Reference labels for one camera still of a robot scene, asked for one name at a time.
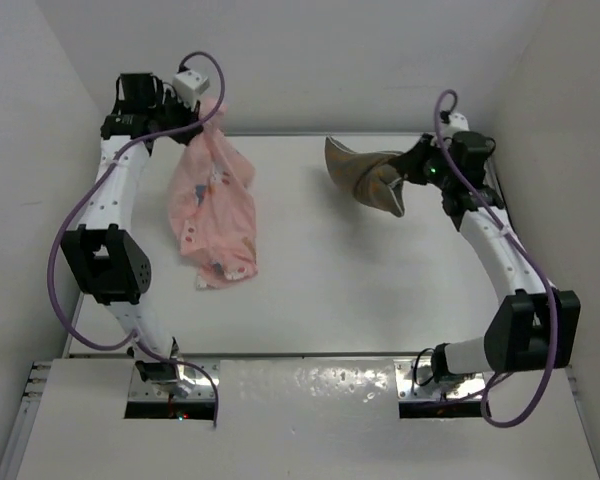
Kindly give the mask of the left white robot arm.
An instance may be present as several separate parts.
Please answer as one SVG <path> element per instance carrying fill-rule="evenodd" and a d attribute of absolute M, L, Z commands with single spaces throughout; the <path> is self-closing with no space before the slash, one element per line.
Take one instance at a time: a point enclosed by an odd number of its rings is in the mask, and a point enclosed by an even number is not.
<path fill-rule="evenodd" d="M 80 290 L 102 305 L 130 338 L 142 381 L 155 391 L 186 398 L 195 386 L 193 368 L 180 364 L 174 337 L 154 313 L 148 291 L 148 256 L 131 234 L 136 193 L 154 146 L 154 133 L 185 145 L 202 129 L 199 119 L 206 76 L 184 70 L 163 82 L 151 73 L 125 73 L 116 81 L 112 111 L 100 128 L 98 188 L 76 227 L 60 246 Z"/>

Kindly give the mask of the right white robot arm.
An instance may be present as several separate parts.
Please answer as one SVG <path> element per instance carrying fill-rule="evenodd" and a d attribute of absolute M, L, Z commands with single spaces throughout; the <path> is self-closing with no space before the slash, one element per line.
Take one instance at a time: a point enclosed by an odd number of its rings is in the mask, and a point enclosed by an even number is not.
<path fill-rule="evenodd" d="M 446 137 L 441 146 L 424 134 L 391 162 L 404 180 L 440 190 L 444 212 L 478 256 L 499 302 L 483 336 L 435 347 L 431 373 L 437 381 L 562 369 L 571 361 L 580 300 L 536 271 L 501 197 L 486 184 L 485 164 L 495 148 L 493 138 L 472 131 Z"/>

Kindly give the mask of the pink cartoon pillowcase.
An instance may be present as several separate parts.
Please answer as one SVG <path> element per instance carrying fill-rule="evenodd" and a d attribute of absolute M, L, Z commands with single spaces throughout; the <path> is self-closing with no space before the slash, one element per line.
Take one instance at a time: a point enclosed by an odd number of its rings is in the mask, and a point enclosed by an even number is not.
<path fill-rule="evenodd" d="M 255 168 L 221 129 L 221 105 L 184 148 L 168 190 L 179 253 L 197 267 L 196 288 L 222 289 L 257 275 Z"/>

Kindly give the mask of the grey floral pillow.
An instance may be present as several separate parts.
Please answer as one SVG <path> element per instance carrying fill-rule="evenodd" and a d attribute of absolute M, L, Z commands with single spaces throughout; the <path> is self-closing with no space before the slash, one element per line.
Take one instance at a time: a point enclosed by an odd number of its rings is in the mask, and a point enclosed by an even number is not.
<path fill-rule="evenodd" d="M 358 203 L 397 218 L 405 214 L 404 174 L 394 165 L 401 155 L 399 151 L 356 152 L 331 136 L 325 138 L 326 168 L 335 186 Z"/>

